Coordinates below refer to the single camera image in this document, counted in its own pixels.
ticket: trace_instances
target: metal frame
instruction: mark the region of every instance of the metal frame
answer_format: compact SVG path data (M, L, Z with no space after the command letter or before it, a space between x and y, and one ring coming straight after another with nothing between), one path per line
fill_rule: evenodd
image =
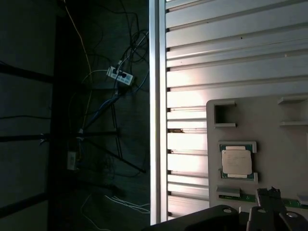
M41 82L45 82L45 83L50 83L50 84L56 83L56 81L54 80L54 77L44 75L44 74L40 74L40 73L36 73L36 72L32 72L32 71L23 70L23 69L16 68L16 67L13 67L13 66L10 66L10 65L0 64L0 73L12 75L12 76L24 77L24 78L28 78L28 79L32 79L32 80L36 80L36 81L41 81ZM55 106L54 92L55 91L53 89L52 108L54 108L54 106ZM55 192L57 192L55 181L54 181L55 180L54 175L57 174L57 173L54 171L53 166L57 163L57 158L56 158L56 155L55 155L55 153L56 153L55 146L59 141L66 141L66 140L69 140L69 139L79 139L80 141L88 142L91 145L105 151L108 155L126 163L127 165L129 165L133 168L135 168L136 170L138 170L142 173L146 172L144 169L132 164L131 162L129 162L129 161L127 161L123 158L121 145L120 145L120 141L119 141L119 130L118 130L117 123L116 123L116 113L115 113L115 108L114 108L114 103L119 98L120 97L115 97L115 100L111 101L105 108L103 108L102 111L99 112L98 116L94 120L92 120L85 128L85 129L89 128L89 126L92 125L103 114L104 111L106 111L109 107L111 107L112 116L113 116L113 123L114 123L114 128L115 128L114 130L111 130L111 131L80 132L80 133L62 134L62 133L58 132L58 128L56 126L56 120L60 118L60 115L56 115L54 110L52 110L52 112L51 112L51 132L50 133L39 134L39 135L0 136L0 142L38 140L38 141L40 141L40 144L42 144L44 142L50 143L49 158L48 158L48 176L47 176L47 182L46 182L47 188L46 188L45 192L0 208L0 218L7 217L11 214L17 213L21 210L24 210L28 207L31 207L33 205L39 204L39 203L47 201L47 200L49 201L48 214L51 214L53 212L53 208L52 208L51 205L54 202L53 201L54 198L55 198L54 194L55 194ZM113 152L105 149L104 147L101 147L100 145L86 139L88 137L103 136L103 135L116 135L115 140L116 140L118 154L114 154ZM48 216L48 217L49 217L48 218L48 229L54 230L53 220L52 220L51 216Z
M209 100L307 92L307 8L305 0L150 1L151 224L200 209L183 198L210 204L190 193L193 182L209 187Z

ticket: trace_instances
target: cable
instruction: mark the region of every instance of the cable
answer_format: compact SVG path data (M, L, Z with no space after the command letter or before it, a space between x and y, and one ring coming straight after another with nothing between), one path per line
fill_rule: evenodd
M102 231L111 231L111 230L109 230L109 229L101 229L101 228L99 228L99 227L94 223L94 221L92 221L89 217L87 217L87 216L83 213L82 209L83 209L83 207L85 206L85 204L87 203L87 201L88 201L88 199L90 198L90 196L92 196L92 194L90 194L90 195L87 197L87 199L85 200L85 202L82 204L82 206L81 206L81 208L80 208L81 214L82 214L89 222L91 222L92 225L94 225L95 228L97 228L98 230L102 230Z
M83 83L84 81L86 81L86 79L90 76L90 75L92 75L93 73L95 73L95 72L105 72L105 71L108 71L108 70L95 70L95 71L92 71L90 74L88 74L86 77L84 77L84 79L81 81L81 83ZM76 95L76 92L72 95L72 97L71 97L71 99L70 99L70 101L69 101L69 103L68 103L68 120L69 120L69 129L71 130L72 129L72 124L71 124L71 119L70 119L70 107L71 107L71 103L72 103L72 100L73 100L73 98L74 98L74 96ZM84 114L84 117L85 116L87 116L87 115L91 115L91 114L93 114L93 113L88 113L88 112L86 112L85 114Z
M106 59L106 60L108 61L109 67L112 66L110 59L109 59L108 57L102 55L102 54L97 54L97 53L93 52L93 54L88 54L88 56L98 56L98 57L102 57L102 58L104 58L104 59Z
M111 12L111 13L115 13L115 14L133 14L135 17L136 17L136 26L137 26L137 30L140 31L139 29L139 18L138 18L138 15L135 13L135 12L115 12L115 11L112 11L110 10L109 8L103 6L103 5L100 5L98 4L96 1L94 1L94 4L98 7L101 7L101 8L104 8L105 10Z
M105 197L107 197L109 200L111 200L111 201L113 201L113 202L116 202L116 203L118 203L118 204L121 204L121 205L130 207L130 208L132 208L132 209L134 209L134 210L137 210L137 211L140 212L140 213L143 213L143 214L149 214L149 213L150 213L150 211L147 210L147 209L145 209L145 208L140 208L140 207L133 206L133 205L127 205L127 204L122 203L122 202L120 202L120 201L117 201L117 200L115 200L115 199L111 199L111 198L108 197L107 195L105 195Z
M150 70L148 70L148 73L146 74L146 76L144 77L142 83L138 86L138 88L134 91L134 93L136 93L137 91L140 90L140 88L143 86L143 84L145 83L145 80L147 79L148 75L150 73Z
M76 25L75 25L75 23L74 23L74 20L73 20L71 14L70 14L69 11L68 11L68 8L67 8L67 6L66 6L66 0L64 0L64 3L65 3L65 8L66 8L67 14L68 14L69 18L71 19L71 21L72 21L72 23L73 23L73 25L74 25L74 28L75 28L77 34L79 35L79 38L80 38L80 41L81 41L81 45L82 45L83 51L85 52L85 55L86 55L86 58L87 58L87 62L88 62L88 66L89 66L90 82L92 82L91 65L90 65L89 58L88 58L88 55L87 55L87 52L86 52L86 48L85 48L85 46L84 46L84 44L83 44L82 37L81 37L79 31L77 30L77 27L76 27ZM89 106L90 106L91 97L92 97L92 91L90 92L90 95L89 95L89 100L88 100L88 105L87 105L86 113L88 113L88 109L89 109ZM82 125L83 127L84 127L84 125L85 125L86 118L87 118L87 116L84 117L83 125Z
M0 60L0 63L3 64L3 65L6 65L6 66L11 66L11 65L8 65L7 63L5 63L4 61L1 61L1 60Z
M148 32L144 35L144 37L139 41L139 43L137 44L137 46L133 49L132 53L136 52L136 49L140 46L140 44L141 44L142 41L148 36L148 34L149 34L149 31L148 31ZM132 55L132 53L131 53L128 57L126 57L126 58L121 62L121 64L120 64L119 67L117 68L118 70L119 70L120 67L123 65L123 63L124 63L127 59L129 59L129 57Z
M149 51L149 40L148 40L148 38L147 38L147 36L146 36L147 34L148 34L148 31L142 30L142 31L136 32L136 33L133 35L133 43L132 43L131 46L129 46L129 47L126 49L126 52L124 53L124 56L126 56L127 59L128 59L129 61L131 61L132 63L138 63L138 62L140 62L141 60L144 60L146 63L148 63L148 61L145 59L145 57L146 57L146 55L147 55L147 53L148 53L148 51ZM138 39L139 39L139 35L144 35L145 38L146 38L146 41L145 41L144 44L138 44L138 45L136 46L136 43L137 43L137 41L138 41ZM137 52L137 49L141 49L141 48L144 49L144 51L145 51L144 54L143 54L142 56ZM137 56L139 56L139 59L134 60L134 59L133 59L134 54L136 54Z
M121 200L121 199L117 198L116 196L114 196L114 197L112 197L112 198L113 198L113 199L117 199L118 201L124 202L124 203L126 203L126 204L130 204L130 205L134 205L134 206L137 206L137 207L145 207L145 206L147 206L147 205L150 205L150 204L144 204L144 205L135 205L135 204L133 204L133 203L131 203L131 202L128 202L128 201L124 201L124 200Z
M127 25L128 25L129 43L130 43L130 45L132 45L131 28L130 28L130 25L129 25L128 14L127 14L127 12L126 12L126 9L125 9L125 7L124 7L123 2L122 2L121 0L119 0L119 1L120 1L120 3L121 3L121 5L122 5L122 7L123 7L123 10L124 10L124 13L125 13L125 17L126 17L126 21L127 21Z
M115 175L116 175L116 176L119 176L119 177L134 178L134 177L138 176L140 173L141 173L141 172L140 172L140 171L138 171L136 174L131 175L131 176L130 176L130 175L123 175L123 174L119 174L119 173L115 173Z
M90 120L90 122L92 121L92 120L94 120L95 119L95 117L97 116L97 114L100 112L100 110L106 105L106 104L108 104L111 100L114 100L116 97L114 97L114 98L111 98L111 99L109 99L109 100L106 100L105 102L103 102L102 103L102 105L100 106L100 108L96 111L96 114L93 116L93 118Z
M69 18L71 19L72 24L73 24L73 26L74 26L74 28L75 28L75 30L76 30L76 32L77 32L79 38L80 38L81 45L82 45L83 51L84 51L84 53L85 53L85 55L86 55L86 59L87 59L87 62L88 62L89 73L90 73L90 75L91 75L91 73L92 73L92 71L91 71L91 65L90 65L89 58L88 58L88 55L87 55L87 52L86 52L86 48L85 48L85 46L84 46L84 44L83 44L82 37L81 37L81 35L80 35L80 33L79 33L79 31L78 31L78 29L77 29L75 23L74 23L74 20L73 20L71 14L69 13L69 10L68 10L68 8L67 8L67 6L66 6L66 0L64 0L64 3L65 3L65 9L66 9L66 11L67 11L67 14L68 14Z
M93 24L95 24L101 31L101 38L100 40L96 43L96 45L92 48L92 50L94 51L98 45L102 42L103 37L104 37L104 32L103 32L103 28L98 24L98 22L96 22L95 20L93 20L92 18L89 17L85 17L86 19L88 19L89 21L91 21Z
M33 118L33 119L51 119L49 117L42 117L42 116L30 116L30 115L14 115L14 116L4 116L4 117L0 117L0 119L13 119L13 118Z

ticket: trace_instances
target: silver metal edge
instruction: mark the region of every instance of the silver metal edge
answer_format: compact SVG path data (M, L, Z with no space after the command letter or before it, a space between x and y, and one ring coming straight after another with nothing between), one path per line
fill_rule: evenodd
M166 70L166 1L159 1L160 57L160 222L168 220L167 189L167 70Z
M194 6L183 8L180 11L167 13L166 26L167 28L182 26L249 10L256 10L261 7L269 7L273 4L285 3L286 1L288 0L233 0L232 4L230 4L229 0L201 2Z
M179 6L193 3L196 1L199 1L199 0L166 0L166 9L170 9L173 7L179 7Z
M151 221L160 222L159 0L149 2Z

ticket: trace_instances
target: floor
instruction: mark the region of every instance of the floor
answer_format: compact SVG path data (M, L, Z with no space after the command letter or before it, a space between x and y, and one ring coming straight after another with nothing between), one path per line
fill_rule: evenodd
M148 30L148 1L122 0L127 12L135 12L139 18L140 29ZM100 1L100 5L113 12L123 12L119 0ZM109 62L100 57L110 59L115 66L122 54L129 46L129 33L126 14L112 13L104 7L97 6L94 0L68 1L66 3L70 14L83 37L84 45L89 54L92 70L107 69ZM132 31L136 31L136 19L128 14ZM58 19L56 40L56 69L57 74L72 83L80 82L88 73L89 67L83 52L80 39L68 16ZM133 65L133 75L140 85L148 72L148 63L139 62ZM113 84L114 80L106 78L105 72L97 72L92 76L93 83ZM63 108L68 108L69 101L75 88L66 89L61 98ZM85 190L80 187L73 191L67 190L57 198L56 211L58 230L141 230L149 226L150 215L142 214L124 205L108 200L104 195L119 197L134 204L150 202L150 124L149 124L149 79L135 94L121 97L115 103L117 125L120 129L120 143L123 157L133 164L147 170L147 173L138 174L138 171L108 156L105 152L83 143L81 145L81 160L79 171L71 173L74 179L90 182L95 185L112 185L116 190L105 190L96 187L96 190ZM82 127L82 117L86 111L89 91L79 91L73 98L70 106L70 122L63 123L63 127L71 131L79 131ZM97 90L92 92L89 112L96 111L100 105L110 99L113 90ZM113 127L111 111L106 111L90 128L89 131L108 130ZM116 153L115 136L95 137L91 139L97 144ZM69 150L78 151L78 144L69 143ZM85 214L96 224L92 224Z

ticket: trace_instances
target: white cable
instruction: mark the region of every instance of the white cable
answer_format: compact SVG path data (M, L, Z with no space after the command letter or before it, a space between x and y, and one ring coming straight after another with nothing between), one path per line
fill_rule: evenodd
M101 228L99 228L89 217L87 217L87 216L82 212L83 207L85 206L85 204L87 203L87 201L88 201L88 199L90 198L91 195L92 195L92 194L90 194L90 195L87 197L87 199L85 200L85 202L82 204L82 206L81 206L81 208L80 208L81 214L82 214L89 222L91 222L91 223L95 226L95 228L97 228L98 230L102 230L102 231L111 231L111 230L109 230L109 229L101 229Z
M113 198L113 199L116 199L116 200L118 200L118 201L121 201L121 202L124 202L124 203L130 204L130 205L137 206L137 207L144 207L144 206L150 205L150 204L136 205L136 204L133 204L133 203L131 203L131 202L121 200L121 199L117 198L116 196L114 196L114 197L112 197L112 198Z
M133 208L141 209L141 210L143 210L143 211L146 211L147 213L150 212L148 209L141 208L141 206L139 206L139 205L135 205L135 204L133 204L133 203L120 200L120 199L118 199L118 198L116 199L116 198L114 198L114 197L112 197L112 199L114 199L115 201L118 201L118 202L120 202L120 203L124 203L124 204L125 204L126 206L128 206L128 207L133 207Z
M132 205L127 205L127 204L122 203L122 202L120 202L120 201L117 201L117 200L111 199L111 198L110 198L110 197L108 197L107 195L105 195L105 197L107 197L109 200L111 200L111 201L113 201L113 202L116 202L116 203L118 203L118 204L121 204L121 205L124 205L124 206L130 207L130 208L132 208L132 209L134 209L134 210L137 210L137 211L138 211L138 212L140 212L140 213L143 213L143 214L149 214L149 213L150 213L150 211L149 211L149 210L147 210L147 209L140 208L140 207L136 207L136 206L132 206Z

